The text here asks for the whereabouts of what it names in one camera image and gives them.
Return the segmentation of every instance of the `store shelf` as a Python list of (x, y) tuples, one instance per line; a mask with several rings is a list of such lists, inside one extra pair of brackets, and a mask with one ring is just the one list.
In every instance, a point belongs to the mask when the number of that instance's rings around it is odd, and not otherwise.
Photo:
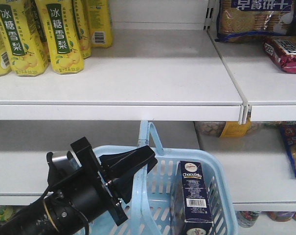
[(296, 179), (277, 129), (199, 139), (201, 149), (222, 163), (235, 210), (296, 211)]
[(296, 221), (292, 219), (287, 222), (276, 222), (271, 220), (265, 213), (262, 213), (257, 219), (255, 225), (251, 228), (242, 228), (239, 226), (238, 230), (239, 235), (296, 235)]
[[(214, 41), (216, 31), (210, 35)], [(296, 120), (296, 74), (281, 71), (261, 43), (213, 43), (244, 105), (249, 105), (251, 121)]]
[(0, 120), (239, 120), (242, 99), (207, 32), (114, 34), (78, 74), (0, 77)]
[[(154, 124), (164, 147), (199, 149), (192, 122)], [(93, 147), (136, 146), (139, 125), (138, 121), (0, 121), (0, 205), (28, 205), (43, 193), (47, 152), (71, 150), (70, 144), (83, 136)]]

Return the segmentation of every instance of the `metal screw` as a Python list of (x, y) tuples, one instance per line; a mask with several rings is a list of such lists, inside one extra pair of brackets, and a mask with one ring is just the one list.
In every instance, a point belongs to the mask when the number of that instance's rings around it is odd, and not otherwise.
[(109, 180), (107, 183), (105, 183), (105, 186), (107, 187), (108, 185), (110, 185), (112, 183), (112, 180)]

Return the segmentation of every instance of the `product label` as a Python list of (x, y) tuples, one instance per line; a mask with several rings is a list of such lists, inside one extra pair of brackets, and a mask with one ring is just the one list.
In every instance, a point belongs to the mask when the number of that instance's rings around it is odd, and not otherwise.
[(56, 41), (56, 47), (59, 54), (70, 53), (70, 48), (66, 39), (65, 28), (62, 17), (61, 4), (52, 3), (46, 5), (50, 20), (52, 23), (53, 33)]
[(274, 48), (270, 44), (265, 43), (264, 48), (267, 54), (269, 54), (270, 56), (273, 56)]
[(251, 127), (251, 122), (240, 125), (236, 121), (227, 121), (220, 137), (242, 137)]
[(290, 12), (292, 0), (232, 0), (231, 7), (242, 11)]
[(44, 28), (42, 26), (42, 23), (41, 23), (41, 20), (40, 20), (40, 17), (39, 17), (39, 12), (38, 12), (38, 8), (37, 8), (37, 5), (35, 3), (35, 0), (31, 1), (31, 10), (32, 10), (33, 15), (34, 15), (34, 20), (35, 20), (37, 31), (39, 33), (40, 41), (41, 42), (46, 42), (46, 35), (45, 35)]
[(25, 55), (25, 51), (18, 35), (12, 9), (9, 5), (0, 4), (0, 17), (5, 28), (13, 55)]
[(279, 48), (281, 48), (287, 55), (296, 55), (296, 46), (292, 42), (282, 39), (276, 39), (274, 42), (276, 42)]

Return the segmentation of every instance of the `dark blue box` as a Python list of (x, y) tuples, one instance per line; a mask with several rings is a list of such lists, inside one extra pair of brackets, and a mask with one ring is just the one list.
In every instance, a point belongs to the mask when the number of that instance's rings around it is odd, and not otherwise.
[(207, 235), (212, 224), (201, 163), (180, 161), (171, 189), (171, 235)]

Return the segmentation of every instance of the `blue plastic basket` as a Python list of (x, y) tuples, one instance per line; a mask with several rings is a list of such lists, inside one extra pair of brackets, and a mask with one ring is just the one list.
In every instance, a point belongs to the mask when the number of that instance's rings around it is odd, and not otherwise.
[[(108, 212), (90, 224), (91, 235), (170, 235), (170, 189), (174, 183), (179, 160), (201, 162), (208, 188), (214, 224), (209, 235), (237, 235), (235, 211), (221, 164), (207, 152), (196, 149), (163, 148), (155, 126), (142, 121), (138, 147), (149, 144), (150, 135), (156, 148), (158, 164), (147, 175), (147, 166), (134, 177), (133, 195), (124, 205), (128, 220), (117, 227)], [(101, 146), (96, 156), (133, 150), (131, 146)], [(77, 232), (83, 235), (84, 229)]]

